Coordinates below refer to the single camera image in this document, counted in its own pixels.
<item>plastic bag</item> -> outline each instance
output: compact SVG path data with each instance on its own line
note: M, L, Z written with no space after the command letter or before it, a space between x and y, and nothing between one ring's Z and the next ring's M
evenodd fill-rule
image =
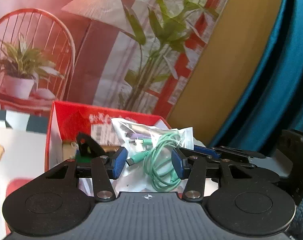
M128 150L128 159L131 159L139 152L153 149L157 146L159 139L163 135L167 134L177 134L175 136L178 139L179 144L175 145L179 147L184 147L193 150L194 140L193 140L193 129L192 127L178 129L160 129L155 126L147 126L143 124L137 124L130 122L122 118L112 118L111 122L113 128L118 136L118 139L122 146ZM142 141L149 142L149 145L144 144ZM155 166L167 160L167 164L163 165L159 169L159 173L168 171L172 167L171 164L171 147L163 147L160 151L159 157L155 160ZM153 187L153 180L144 170L144 161L128 166L125 164L120 178L113 183L114 190L116 194L120 191L130 191L130 192L156 192ZM164 177L164 180L168 182L170 180L170 174ZM181 181L181 183L172 189L172 191L178 191L182 193L186 182Z

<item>printed image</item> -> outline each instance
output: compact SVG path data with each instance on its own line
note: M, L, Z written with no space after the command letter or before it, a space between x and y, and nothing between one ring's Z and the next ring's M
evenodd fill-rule
M227 0L2 1L0 109L48 116L67 100L166 118Z

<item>cardboard box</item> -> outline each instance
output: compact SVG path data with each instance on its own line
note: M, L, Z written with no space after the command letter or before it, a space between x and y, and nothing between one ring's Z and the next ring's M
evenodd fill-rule
M76 140L79 132L91 134L92 126L97 124L103 125L104 129L109 129L109 132L111 132L110 119L114 117L125 118L149 126L157 125L157 127L163 129L170 128L165 119L158 115L54 101L47 131L45 171L63 161L63 141Z

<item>green cable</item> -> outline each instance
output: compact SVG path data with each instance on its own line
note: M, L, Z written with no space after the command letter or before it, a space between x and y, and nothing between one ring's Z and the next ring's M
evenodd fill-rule
M171 158L165 159L160 162L158 165L155 165L156 160L158 159L162 149L164 147L178 147L180 145L180 141L176 138L180 139L180 136L177 132L170 132L162 135L155 147L151 150L146 150L143 152L139 152L134 155L132 158L127 160L128 165L136 164L143 162L144 171L149 175L152 181L152 187L158 192L167 192L176 188L181 180L178 178L173 165L167 171L158 173L159 169L167 164L171 163ZM170 182L164 181L163 178L170 173Z

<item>round black pad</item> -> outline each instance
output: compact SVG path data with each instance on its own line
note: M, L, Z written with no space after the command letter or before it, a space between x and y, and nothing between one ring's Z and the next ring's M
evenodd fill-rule
M250 169L247 171L253 178L255 179L263 179L270 183L277 183L279 182L279 175L271 170L256 167L254 169Z
M216 190L206 208L223 228L244 236L267 236L285 229L295 214L286 192L264 181L245 179Z
M14 191L3 204L8 226L23 235L50 236L68 231L79 225L91 209L89 197L77 188L45 187L29 194L26 190Z

